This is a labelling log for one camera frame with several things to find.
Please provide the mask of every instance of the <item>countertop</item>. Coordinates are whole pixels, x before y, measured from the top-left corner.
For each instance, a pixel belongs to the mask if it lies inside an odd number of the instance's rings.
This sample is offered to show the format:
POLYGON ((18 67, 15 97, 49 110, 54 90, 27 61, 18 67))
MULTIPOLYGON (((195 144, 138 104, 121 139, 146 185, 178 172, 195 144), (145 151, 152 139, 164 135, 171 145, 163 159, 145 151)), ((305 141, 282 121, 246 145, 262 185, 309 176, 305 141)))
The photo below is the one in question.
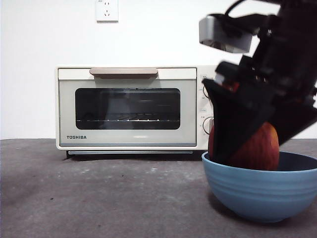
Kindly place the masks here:
MULTIPOLYGON (((281 150, 317 157, 317 139, 281 150)), ((317 199, 275 224, 224 207, 193 155, 98 155, 65 160, 54 139, 1 141, 2 238, 310 238, 317 199)))

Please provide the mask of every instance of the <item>oven foot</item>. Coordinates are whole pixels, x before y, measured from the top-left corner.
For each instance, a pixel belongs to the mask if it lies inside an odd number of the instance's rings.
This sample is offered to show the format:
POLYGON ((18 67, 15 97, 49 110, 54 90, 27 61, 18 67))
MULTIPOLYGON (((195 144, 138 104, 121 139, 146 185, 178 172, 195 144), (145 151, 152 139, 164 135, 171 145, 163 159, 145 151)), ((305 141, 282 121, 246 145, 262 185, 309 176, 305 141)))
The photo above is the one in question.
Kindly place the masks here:
POLYGON ((69 152, 69 151, 66 150, 66 159, 67 159, 67 160, 75 156, 75 155, 70 155, 68 152, 69 152))

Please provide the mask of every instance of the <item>toaster oven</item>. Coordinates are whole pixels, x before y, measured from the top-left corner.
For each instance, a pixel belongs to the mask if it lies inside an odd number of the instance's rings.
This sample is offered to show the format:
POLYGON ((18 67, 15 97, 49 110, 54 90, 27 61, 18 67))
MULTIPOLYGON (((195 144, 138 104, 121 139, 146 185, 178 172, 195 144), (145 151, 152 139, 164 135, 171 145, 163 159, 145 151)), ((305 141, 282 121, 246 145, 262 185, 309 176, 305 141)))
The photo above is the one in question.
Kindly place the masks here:
POLYGON ((56 146, 75 154, 207 150, 214 65, 56 68, 56 146))

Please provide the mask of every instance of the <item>oven label text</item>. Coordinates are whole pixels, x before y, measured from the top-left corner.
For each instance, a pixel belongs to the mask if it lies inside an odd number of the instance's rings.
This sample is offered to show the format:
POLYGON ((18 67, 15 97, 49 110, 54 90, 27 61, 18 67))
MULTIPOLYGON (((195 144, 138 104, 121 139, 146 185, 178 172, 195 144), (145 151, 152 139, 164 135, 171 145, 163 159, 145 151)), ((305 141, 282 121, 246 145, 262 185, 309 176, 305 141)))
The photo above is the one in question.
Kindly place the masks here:
POLYGON ((67 139, 87 139, 85 135, 67 135, 67 139))

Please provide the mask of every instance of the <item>white wall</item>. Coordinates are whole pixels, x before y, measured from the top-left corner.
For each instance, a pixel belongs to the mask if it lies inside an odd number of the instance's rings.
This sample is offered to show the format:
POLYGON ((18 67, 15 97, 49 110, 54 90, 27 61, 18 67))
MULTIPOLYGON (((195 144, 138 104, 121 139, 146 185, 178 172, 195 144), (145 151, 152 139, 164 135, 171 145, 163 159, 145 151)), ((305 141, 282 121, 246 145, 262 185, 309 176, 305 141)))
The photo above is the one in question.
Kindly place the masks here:
MULTIPOLYGON (((192 65, 238 63, 199 44, 198 22, 233 0, 119 0, 118 23, 96 23, 94 0, 1 1, 1 138, 54 138, 54 69, 59 64, 192 65)), ((250 10, 276 13, 269 3, 250 10)), ((252 49, 258 41, 255 39, 252 49)), ((317 138, 317 125, 301 134, 317 138)))

